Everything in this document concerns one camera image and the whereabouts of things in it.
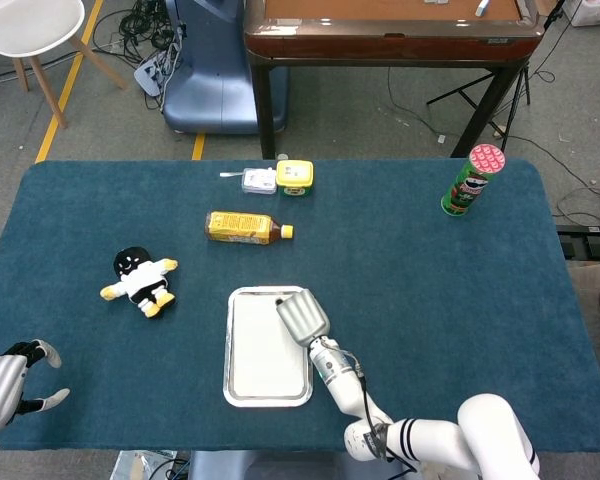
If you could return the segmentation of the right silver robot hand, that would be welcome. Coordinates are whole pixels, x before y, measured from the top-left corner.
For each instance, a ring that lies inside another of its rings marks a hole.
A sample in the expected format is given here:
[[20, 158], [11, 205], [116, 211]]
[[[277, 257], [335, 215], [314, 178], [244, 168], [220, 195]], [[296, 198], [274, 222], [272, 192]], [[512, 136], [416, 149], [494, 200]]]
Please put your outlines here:
[[293, 293], [276, 310], [293, 340], [301, 347], [307, 348], [315, 339], [329, 334], [330, 320], [308, 289]]

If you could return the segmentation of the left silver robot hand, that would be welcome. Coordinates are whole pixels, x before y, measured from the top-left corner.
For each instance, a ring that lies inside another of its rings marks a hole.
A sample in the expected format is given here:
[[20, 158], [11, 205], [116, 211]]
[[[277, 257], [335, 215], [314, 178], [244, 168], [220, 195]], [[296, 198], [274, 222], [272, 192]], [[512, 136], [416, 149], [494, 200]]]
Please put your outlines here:
[[18, 342], [0, 355], [0, 430], [15, 416], [50, 410], [70, 395], [69, 388], [62, 388], [46, 398], [27, 400], [23, 397], [29, 369], [40, 360], [55, 369], [62, 366], [56, 349], [40, 339]]

